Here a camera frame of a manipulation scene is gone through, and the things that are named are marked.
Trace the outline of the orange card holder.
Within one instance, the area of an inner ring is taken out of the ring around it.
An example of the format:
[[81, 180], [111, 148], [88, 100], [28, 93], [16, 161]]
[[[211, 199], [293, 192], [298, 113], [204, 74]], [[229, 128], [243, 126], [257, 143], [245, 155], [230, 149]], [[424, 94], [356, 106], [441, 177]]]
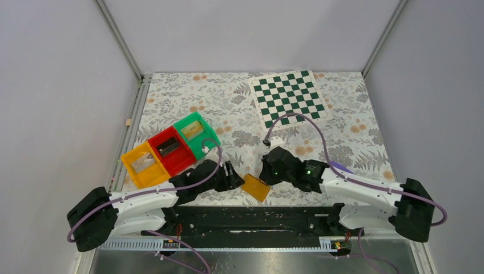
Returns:
[[240, 188], [258, 202], [263, 202], [271, 190], [269, 185], [251, 174], [245, 174], [244, 183]]

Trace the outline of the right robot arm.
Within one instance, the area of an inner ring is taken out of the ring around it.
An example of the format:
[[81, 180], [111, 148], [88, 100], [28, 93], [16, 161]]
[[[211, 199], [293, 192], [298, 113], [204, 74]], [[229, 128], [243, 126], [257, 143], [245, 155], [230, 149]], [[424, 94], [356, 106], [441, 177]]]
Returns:
[[326, 226], [335, 235], [360, 228], [393, 229], [409, 240], [429, 239], [435, 206], [422, 184], [408, 178], [405, 183], [367, 179], [318, 160], [300, 160], [276, 147], [263, 155], [260, 179], [270, 186], [288, 182], [304, 192], [345, 196], [358, 205], [335, 203]]

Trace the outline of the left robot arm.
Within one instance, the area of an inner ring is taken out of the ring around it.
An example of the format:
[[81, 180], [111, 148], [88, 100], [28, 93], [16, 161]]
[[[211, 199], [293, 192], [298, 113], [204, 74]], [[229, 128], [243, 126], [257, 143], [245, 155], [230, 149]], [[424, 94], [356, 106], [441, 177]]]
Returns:
[[234, 190], [243, 183], [231, 162], [205, 160], [153, 187], [127, 192], [97, 187], [68, 212], [67, 240], [86, 252], [113, 236], [148, 230], [169, 235], [177, 227], [176, 206], [194, 201], [203, 192]]

